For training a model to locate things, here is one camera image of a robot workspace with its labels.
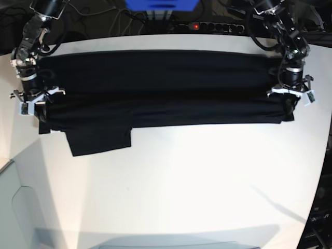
white tabletop surface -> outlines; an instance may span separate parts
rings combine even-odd
[[[248,37],[147,35],[63,44],[57,54],[133,49],[265,53]],[[39,136],[33,118],[17,115],[8,95],[19,83],[2,56],[0,157],[14,158],[21,184],[36,191],[55,248],[296,248],[325,155],[331,62],[331,49],[311,46],[305,74],[318,101],[300,101],[294,122],[133,129],[131,148],[73,158],[64,134]]]

